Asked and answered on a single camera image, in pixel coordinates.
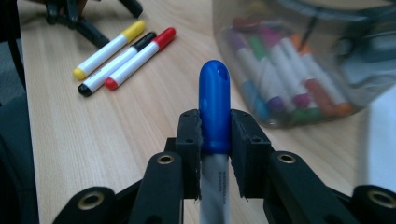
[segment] red marker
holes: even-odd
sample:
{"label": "red marker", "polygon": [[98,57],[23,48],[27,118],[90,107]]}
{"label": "red marker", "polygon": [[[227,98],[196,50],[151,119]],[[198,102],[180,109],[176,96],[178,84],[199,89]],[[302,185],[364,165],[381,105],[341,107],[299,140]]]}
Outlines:
{"label": "red marker", "polygon": [[165,48],[176,35],[176,30],[170,27],[155,37],[151,43],[140,50],[130,61],[121,66],[110,77],[106,79],[105,86],[114,91],[122,82],[130,77],[140,66],[148,61],[155,53]]}

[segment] black marker cap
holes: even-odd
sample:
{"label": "black marker cap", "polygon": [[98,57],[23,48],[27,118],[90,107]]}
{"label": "black marker cap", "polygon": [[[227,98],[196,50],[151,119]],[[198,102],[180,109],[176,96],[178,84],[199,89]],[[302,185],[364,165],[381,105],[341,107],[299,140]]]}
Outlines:
{"label": "black marker cap", "polygon": [[92,95],[92,91],[90,90],[90,88],[88,88],[84,84],[79,85],[78,92],[79,92],[79,94],[81,94],[81,95],[83,95],[85,97],[88,97],[88,96]]}
{"label": "black marker cap", "polygon": [[156,36],[157,34],[155,34],[155,32],[150,32],[136,41],[136,43],[132,44],[131,47],[134,47],[137,49],[137,51],[140,51],[145,48]]}

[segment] table surface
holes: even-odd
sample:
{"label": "table surface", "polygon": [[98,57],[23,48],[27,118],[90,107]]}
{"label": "table surface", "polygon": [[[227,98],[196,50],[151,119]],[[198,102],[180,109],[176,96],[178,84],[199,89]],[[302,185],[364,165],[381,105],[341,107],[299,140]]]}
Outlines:
{"label": "table surface", "polygon": [[[197,108],[202,65],[221,60],[212,3],[141,2],[146,32],[177,28],[177,38],[116,91],[78,94],[72,70],[96,48],[76,31],[46,24],[45,7],[19,1],[21,40],[41,223],[92,186],[115,192],[142,178],[149,158],[175,137],[179,115]],[[108,38],[134,22],[120,2],[89,1],[84,16]],[[247,111],[232,83],[232,108]],[[357,184],[364,110],[345,119],[287,130],[263,128],[275,150],[300,155],[331,188],[350,195]],[[230,177],[232,223],[263,223],[262,200],[239,198]],[[199,203],[185,202],[185,223],[198,223]]]}

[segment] red marker cap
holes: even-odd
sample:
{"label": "red marker cap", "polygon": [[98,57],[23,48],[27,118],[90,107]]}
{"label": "red marker cap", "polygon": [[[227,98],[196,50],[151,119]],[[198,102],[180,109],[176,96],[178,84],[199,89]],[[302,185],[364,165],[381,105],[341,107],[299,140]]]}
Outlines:
{"label": "red marker cap", "polygon": [[175,35],[175,28],[169,27],[168,29],[164,30],[160,35],[155,37],[152,41],[158,44],[158,46],[160,47],[159,50],[162,50],[167,44],[169,44],[169,42],[173,40]]}
{"label": "red marker cap", "polygon": [[108,78],[106,79],[106,81],[105,81],[105,86],[106,86],[109,90],[114,91],[114,90],[119,86],[119,84],[117,84],[117,82],[116,82],[113,78],[108,77]]}

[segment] plastic container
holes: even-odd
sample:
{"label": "plastic container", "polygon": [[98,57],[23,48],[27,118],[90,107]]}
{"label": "plastic container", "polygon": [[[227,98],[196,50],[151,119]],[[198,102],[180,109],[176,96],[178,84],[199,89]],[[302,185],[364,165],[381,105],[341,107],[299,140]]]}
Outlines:
{"label": "plastic container", "polygon": [[224,62],[273,128],[349,116],[396,83],[394,11],[377,0],[213,1]]}

